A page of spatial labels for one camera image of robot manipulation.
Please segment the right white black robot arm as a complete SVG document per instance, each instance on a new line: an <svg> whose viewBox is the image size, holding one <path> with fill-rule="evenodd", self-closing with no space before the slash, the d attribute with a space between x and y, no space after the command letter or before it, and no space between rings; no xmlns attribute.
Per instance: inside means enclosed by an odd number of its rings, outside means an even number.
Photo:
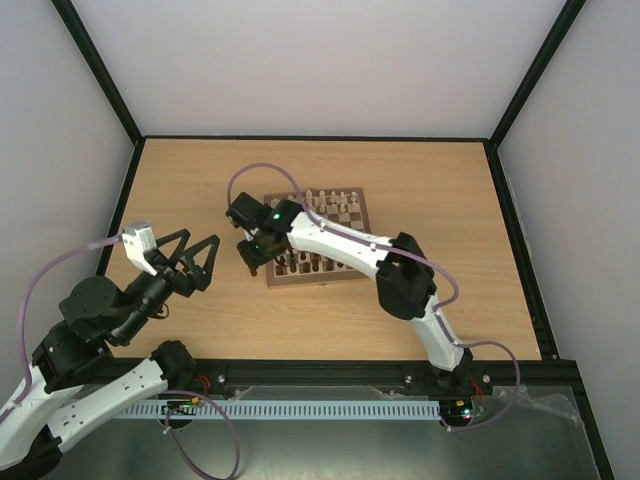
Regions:
<svg viewBox="0 0 640 480"><path fill-rule="evenodd" d="M247 193L229 203L226 216L245 235L237 249L250 270L296 249L359 271L375 282L381 308L412 326L426 350L434 383L455 392L470 381L473 355L446 320L435 284L436 266L426 260L412 236L363 233L323 218L297 201L284 199L271 207Z"/></svg>

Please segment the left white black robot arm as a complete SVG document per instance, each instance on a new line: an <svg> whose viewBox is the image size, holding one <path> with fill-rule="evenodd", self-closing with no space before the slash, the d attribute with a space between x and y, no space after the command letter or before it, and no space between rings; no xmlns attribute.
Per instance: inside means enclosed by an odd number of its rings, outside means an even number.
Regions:
<svg viewBox="0 0 640 480"><path fill-rule="evenodd" d="M149 320L167 316L171 295L188 298L209 287L220 239L211 235L190 245L189 238L186 229L155 238L150 225L132 224L60 255L36 273L41 279L75 255L116 243L140 271L125 290L103 275L83 279L60 302L62 321L33 353L21 355L23 380L1 409L2 478L40 479L120 411L191 384L194 358L182 342L168 340L120 377L79 395L111 368L112 347L129 345Z"/></svg>

